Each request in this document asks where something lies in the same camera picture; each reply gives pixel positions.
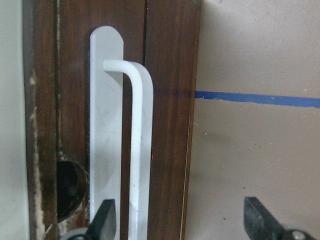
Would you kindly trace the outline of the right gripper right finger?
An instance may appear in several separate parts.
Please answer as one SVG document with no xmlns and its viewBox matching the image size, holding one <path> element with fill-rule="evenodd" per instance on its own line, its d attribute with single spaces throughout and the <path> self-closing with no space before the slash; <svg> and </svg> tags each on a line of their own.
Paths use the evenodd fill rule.
<svg viewBox="0 0 320 240">
<path fill-rule="evenodd" d="M 243 205 L 244 230 L 251 240 L 313 240 L 308 232 L 280 224 L 257 197 L 247 196 Z"/>
</svg>

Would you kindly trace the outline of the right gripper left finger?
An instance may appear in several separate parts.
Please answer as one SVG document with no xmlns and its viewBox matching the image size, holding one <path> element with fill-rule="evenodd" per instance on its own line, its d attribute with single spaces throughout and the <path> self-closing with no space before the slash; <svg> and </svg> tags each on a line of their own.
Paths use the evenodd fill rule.
<svg viewBox="0 0 320 240">
<path fill-rule="evenodd" d="M 87 231 L 85 240 L 114 240 L 117 230 L 116 206 L 114 199 L 102 201 Z"/>
</svg>

